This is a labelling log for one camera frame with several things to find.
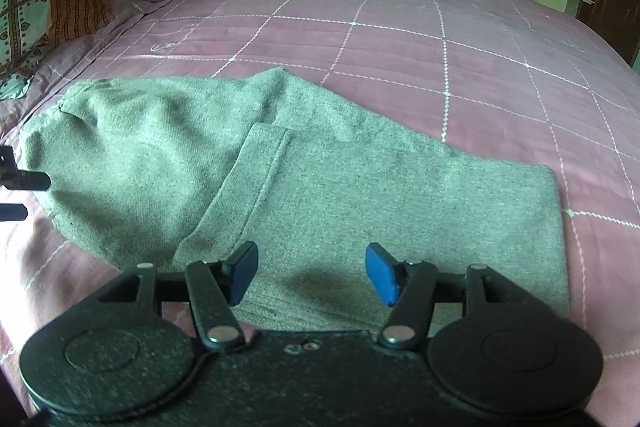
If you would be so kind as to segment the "grey green pants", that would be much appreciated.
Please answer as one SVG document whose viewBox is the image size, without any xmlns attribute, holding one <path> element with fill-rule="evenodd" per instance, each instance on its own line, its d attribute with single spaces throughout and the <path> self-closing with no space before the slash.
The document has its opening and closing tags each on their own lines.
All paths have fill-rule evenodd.
<svg viewBox="0 0 640 427">
<path fill-rule="evenodd" d="M 449 273 L 485 263 L 570 307 L 550 168 L 461 152 L 282 68 L 81 81 L 21 147 L 50 176 L 54 227 L 114 268 L 180 271 L 256 243 L 238 315 L 267 329 L 376 329 L 372 243 Z"/>
</svg>

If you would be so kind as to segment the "teal patterned pillow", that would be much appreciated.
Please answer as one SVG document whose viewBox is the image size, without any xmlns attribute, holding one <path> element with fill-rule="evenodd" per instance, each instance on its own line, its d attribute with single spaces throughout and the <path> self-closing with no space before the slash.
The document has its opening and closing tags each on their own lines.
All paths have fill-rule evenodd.
<svg viewBox="0 0 640 427">
<path fill-rule="evenodd" d="M 1 100 L 24 98 L 47 45 L 49 0 L 1 0 Z"/>
</svg>

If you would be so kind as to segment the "orange striped pillow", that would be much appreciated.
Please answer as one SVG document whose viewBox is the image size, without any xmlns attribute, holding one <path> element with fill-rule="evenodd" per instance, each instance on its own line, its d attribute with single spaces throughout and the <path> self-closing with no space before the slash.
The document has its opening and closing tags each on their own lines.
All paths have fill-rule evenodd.
<svg viewBox="0 0 640 427">
<path fill-rule="evenodd" d="M 47 42 L 62 44 L 76 38 L 95 34 L 115 15 L 102 0 L 49 0 L 50 26 Z"/>
</svg>

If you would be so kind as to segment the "pink checked bed sheet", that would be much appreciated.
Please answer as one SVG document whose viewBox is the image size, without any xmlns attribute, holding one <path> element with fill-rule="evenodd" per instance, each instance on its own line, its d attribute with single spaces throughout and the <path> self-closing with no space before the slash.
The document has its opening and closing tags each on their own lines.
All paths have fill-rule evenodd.
<svg viewBox="0 0 640 427">
<path fill-rule="evenodd" d="M 639 421 L 639 78 L 530 0 L 114 0 L 114 20 L 1 105 L 1 139 L 81 79 L 243 78 L 282 66 L 469 153 L 551 167 L 570 313 L 603 350 L 590 412 Z"/>
</svg>

